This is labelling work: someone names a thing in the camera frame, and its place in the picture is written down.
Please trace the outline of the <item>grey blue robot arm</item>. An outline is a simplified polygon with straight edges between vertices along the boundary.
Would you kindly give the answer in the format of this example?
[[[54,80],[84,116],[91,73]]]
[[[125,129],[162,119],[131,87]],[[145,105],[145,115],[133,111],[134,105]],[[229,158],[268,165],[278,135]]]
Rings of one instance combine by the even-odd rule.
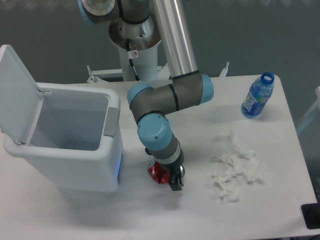
[[[180,0],[80,0],[91,24],[109,22],[122,76],[133,81],[127,101],[146,152],[168,171],[173,191],[183,187],[184,154],[167,114],[210,101],[211,79],[199,72]]]

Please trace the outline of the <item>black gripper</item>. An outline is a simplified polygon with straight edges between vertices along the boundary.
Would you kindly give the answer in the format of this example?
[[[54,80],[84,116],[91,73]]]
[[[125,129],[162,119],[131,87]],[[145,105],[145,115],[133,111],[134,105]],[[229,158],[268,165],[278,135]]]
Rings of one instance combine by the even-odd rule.
[[[148,155],[151,155],[148,148],[145,148],[145,152]],[[181,191],[183,189],[183,177],[185,175],[185,169],[182,162],[175,161],[169,164],[159,163],[161,169],[164,173],[161,176],[161,179],[169,184],[172,191]]]

